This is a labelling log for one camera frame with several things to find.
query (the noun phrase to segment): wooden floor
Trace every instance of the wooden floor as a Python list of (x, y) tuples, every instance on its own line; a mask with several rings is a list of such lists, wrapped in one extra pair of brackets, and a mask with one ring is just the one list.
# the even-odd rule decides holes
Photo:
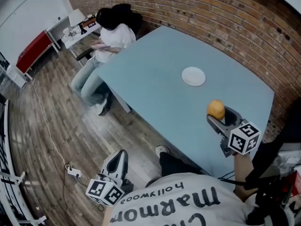
[[(85, 39), (76, 46), (87, 48)], [(66, 162), (82, 171), (81, 181), (88, 184), (100, 171), (105, 158), (126, 149), (129, 154), (128, 179), (143, 188), (160, 176), (154, 148), (168, 144), (135, 112), (126, 114), (117, 101), (111, 111), (99, 117), (70, 89), (80, 69), (71, 52), (49, 51), (30, 72), (49, 124), (52, 139)], [(100, 225), (103, 213), (85, 196), (85, 187), (66, 174), (62, 198), (63, 160), (51, 142), (34, 87), (28, 82), (20, 89), (12, 82), (2, 83), (0, 91), (10, 99), (10, 137), (16, 172), (28, 173), (24, 194), (35, 215), (46, 215), (47, 225)]]

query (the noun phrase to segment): lamp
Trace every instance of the lamp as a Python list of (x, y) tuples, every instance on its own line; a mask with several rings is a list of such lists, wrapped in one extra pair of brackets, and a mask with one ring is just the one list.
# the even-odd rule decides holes
[(81, 22), (85, 19), (86, 19), (86, 17), (83, 15), (83, 13), (79, 9), (76, 9), (69, 14), (70, 26), (74, 27), (76, 25), (79, 25), (82, 35), (87, 32), (86, 30), (83, 29), (83, 26), (81, 24)]

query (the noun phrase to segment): white t-shirt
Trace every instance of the white t-shirt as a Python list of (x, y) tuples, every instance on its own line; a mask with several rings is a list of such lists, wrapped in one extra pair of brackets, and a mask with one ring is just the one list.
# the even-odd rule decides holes
[(216, 178), (179, 173), (126, 195), (110, 226), (242, 226), (254, 206), (255, 195), (243, 203)]
[[(99, 38), (105, 45), (112, 48), (126, 48), (136, 41), (134, 32), (125, 24), (119, 24), (114, 30), (102, 28)], [(112, 55), (115, 55), (115, 53), (102, 51), (100, 49), (95, 51), (96, 59), (102, 63), (107, 62)]]

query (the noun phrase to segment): red brick wall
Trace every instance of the red brick wall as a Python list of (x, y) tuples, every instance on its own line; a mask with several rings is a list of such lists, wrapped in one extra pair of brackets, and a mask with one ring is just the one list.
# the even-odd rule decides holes
[(220, 49), (264, 80), (275, 98), (265, 132), (272, 140), (301, 95), (301, 16), (283, 0), (70, 0), (95, 13), (132, 4), (154, 29), (170, 26)]

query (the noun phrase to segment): black hair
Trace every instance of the black hair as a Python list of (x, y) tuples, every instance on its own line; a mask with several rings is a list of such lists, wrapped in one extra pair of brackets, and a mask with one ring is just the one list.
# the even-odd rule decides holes
[(96, 21), (107, 30), (114, 30), (121, 24), (117, 12), (111, 8), (101, 8), (96, 15)]

